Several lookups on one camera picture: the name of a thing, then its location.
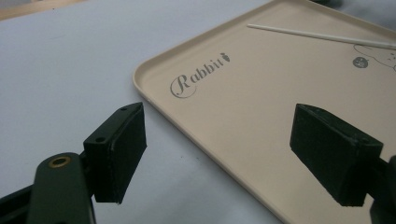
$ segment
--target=white table surface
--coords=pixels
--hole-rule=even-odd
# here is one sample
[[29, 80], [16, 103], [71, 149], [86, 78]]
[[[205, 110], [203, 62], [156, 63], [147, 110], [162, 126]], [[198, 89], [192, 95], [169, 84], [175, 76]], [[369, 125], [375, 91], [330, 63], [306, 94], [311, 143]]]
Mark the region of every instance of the white table surface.
[[[0, 21], [0, 197], [31, 185], [47, 157], [82, 152], [117, 108], [143, 102], [148, 148], [123, 203], [93, 204], [98, 223], [280, 223], [132, 84], [143, 61], [266, 2], [89, 0]], [[396, 1], [333, 7], [396, 30]]]

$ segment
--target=beige plastic tray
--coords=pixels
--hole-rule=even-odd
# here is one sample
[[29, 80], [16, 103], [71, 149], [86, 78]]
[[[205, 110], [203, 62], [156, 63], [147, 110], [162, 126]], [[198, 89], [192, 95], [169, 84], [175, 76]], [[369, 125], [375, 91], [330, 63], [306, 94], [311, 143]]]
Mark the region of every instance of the beige plastic tray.
[[394, 42], [390, 30], [304, 0], [278, 0], [141, 64], [134, 84], [285, 223], [371, 223], [342, 207], [290, 150], [297, 103], [324, 108], [396, 154], [395, 50], [247, 28]]

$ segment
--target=screw hole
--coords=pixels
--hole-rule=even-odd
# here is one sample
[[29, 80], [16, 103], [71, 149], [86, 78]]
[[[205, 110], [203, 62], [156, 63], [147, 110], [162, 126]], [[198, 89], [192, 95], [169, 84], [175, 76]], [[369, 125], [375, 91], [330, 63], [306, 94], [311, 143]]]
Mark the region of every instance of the screw hole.
[[97, 142], [97, 143], [101, 143], [101, 142], [105, 142], [105, 138], [104, 137], [98, 137], [98, 138], [96, 138], [95, 139], [95, 141]]
[[71, 161], [70, 157], [58, 157], [49, 162], [50, 168], [59, 168], [67, 165]]

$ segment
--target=rabbit logo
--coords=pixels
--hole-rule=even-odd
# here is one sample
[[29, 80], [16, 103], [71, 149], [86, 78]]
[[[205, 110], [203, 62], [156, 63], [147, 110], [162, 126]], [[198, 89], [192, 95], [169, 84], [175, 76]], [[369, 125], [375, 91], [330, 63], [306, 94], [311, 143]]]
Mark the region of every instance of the rabbit logo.
[[197, 86], [204, 78], [213, 76], [230, 61], [227, 54], [221, 53], [220, 57], [197, 67], [194, 72], [176, 77], [170, 86], [171, 93], [179, 99], [189, 98], [195, 94]]
[[[396, 72], [396, 50], [394, 49], [378, 49], [367, 47], [363, 45], [355, 45], [353, 47], [357, 52], [373, 58], [378, 63], [385, 65], [386, 67], [392, 68]], [[364, 68], [367, 67], [366, 63], [368, 60], [358, 57], [353, 61], [353, 64], [357, 67]]]

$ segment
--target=cotton swab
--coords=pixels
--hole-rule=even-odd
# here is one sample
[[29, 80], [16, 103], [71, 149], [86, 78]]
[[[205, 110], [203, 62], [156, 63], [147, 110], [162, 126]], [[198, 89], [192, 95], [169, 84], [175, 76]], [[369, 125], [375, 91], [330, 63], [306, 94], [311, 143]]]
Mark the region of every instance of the cotton swab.
[[301, 35], [301, 36], [307, 36], [307, 37], [312, 37], [312, 38], [317, 38], [317, 39], [325, 39], [325, 40], [331, 40], [331, 41], [337, 41], [337, 42], [343, 42], [343, 43], [349, 43], [349, 44], [364, 45], [364, 46], [381, 48], [381, 49], [396, 49], [396, 45], [392, 44], [392, 43], [362, 40], [362, 39], [349, 38], [349, 37], [337, 36], [337, 35], [315, 34], [315, 33], [309, 33], [309, 32], [304, 32], [304, 31], [289, 30], [289, 29], [282, 29], [282, 28], [276, 28], [276, 27], [271, 27], [271, 26], [261, 26], [261, 25], [255, 25], [255, 24], [248, 24], [247, 27], [254, 28], [254, 29], [260, 29], [260, 30], [266, 30], [266, 31], [272, 31], [272, 32], [279, 32], [279, 33], [288, 34], [288, 35]]

